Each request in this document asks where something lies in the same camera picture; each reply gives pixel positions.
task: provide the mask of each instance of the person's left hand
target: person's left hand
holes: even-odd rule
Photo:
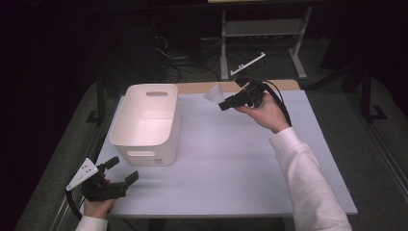
[[[116,199],[90,202],[85,199],[84,215],[91,218],[105,218],[114,208]]]

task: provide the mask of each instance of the hand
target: hand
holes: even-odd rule
[[[116,199],[89,202],[85,199],[84,215],[91,218],[105,218],[114,208]]]
[[[251,116],[259,125],[270,129],[274,134],[290,127],[279,106],[268,93],[264,93],[264,99],[260,107],[241,106],[235,108],[235,110]]]

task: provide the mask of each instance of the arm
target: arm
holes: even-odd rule
[[[288,184],[296,230],[351,230],[339,201],[310,147],[288,125],[273,98],[265,93],[259,108],[236,108],[276,136],[270,143]]]
[[[85,200],[84,215],[79,222],[76,231],[105,231],[108,221],[106,215],[115,205],[116,199],[100,202],[89,202]]]

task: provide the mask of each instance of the white table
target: white table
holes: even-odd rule
[[[315,151],[320,166],[348,214],[357,209],[333,160],[307,96],[283,90],[298,135]],[[129,166],[109,135],[97,164],[118,156],[106,171],[113,182],[135,170],[140,179],[120,198],[111,216],[122,218],[285,217],[292,203],[275,153],[271,132],[235,110],[223,112],[202,97],[179,94],[181,135],[175,162],[169,167]]]

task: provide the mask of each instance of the white box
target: white box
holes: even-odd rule
[[[129,87],[114,119],[111,143],[132,166],[169,166],[177,154],[181,113],[171,84]]]

